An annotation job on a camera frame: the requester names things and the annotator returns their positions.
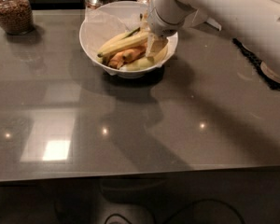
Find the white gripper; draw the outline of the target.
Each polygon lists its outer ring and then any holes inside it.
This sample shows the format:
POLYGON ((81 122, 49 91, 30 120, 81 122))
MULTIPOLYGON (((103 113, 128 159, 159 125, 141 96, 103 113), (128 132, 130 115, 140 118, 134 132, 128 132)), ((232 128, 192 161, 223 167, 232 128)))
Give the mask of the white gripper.
POLYGON ((147 37, 146 56, 158 54, 168 43, 166 37, 174 35, 184 20, 185 13, 181 7, 151 2, 147 13, 140 14, 140 30, 152 32, 147 37))

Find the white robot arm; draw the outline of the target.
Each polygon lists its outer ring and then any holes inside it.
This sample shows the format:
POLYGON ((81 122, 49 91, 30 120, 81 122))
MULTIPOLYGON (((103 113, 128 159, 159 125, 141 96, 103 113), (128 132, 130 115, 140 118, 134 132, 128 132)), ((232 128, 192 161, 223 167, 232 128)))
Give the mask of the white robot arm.
POLYGON ((264 61, 263 73, 280 83, 280 0, 152 0, 151 31, 174 35, 185 18, 201 11, 264 61))

